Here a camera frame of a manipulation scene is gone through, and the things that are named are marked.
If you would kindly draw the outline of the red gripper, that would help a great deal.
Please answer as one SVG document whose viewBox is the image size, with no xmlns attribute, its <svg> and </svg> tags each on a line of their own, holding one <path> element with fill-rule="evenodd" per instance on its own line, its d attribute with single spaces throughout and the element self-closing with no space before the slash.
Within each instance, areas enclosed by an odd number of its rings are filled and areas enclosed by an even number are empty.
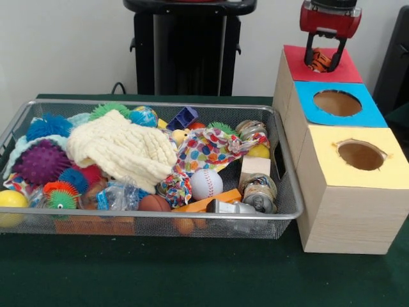
<svg viewBox="0 0 409 307">
<path fill-rule="evenodd" d="M 313 62 L 313 41 L 316 34 L 336 37 L 337 51 L 331 57 L 329 72 L 339 65 L 347 38 L 352 38 L 362 18 L 357 1 L 303 1 L 300 10 L 300 29 L 308 32 L 304 63 Z"/>
</svg>

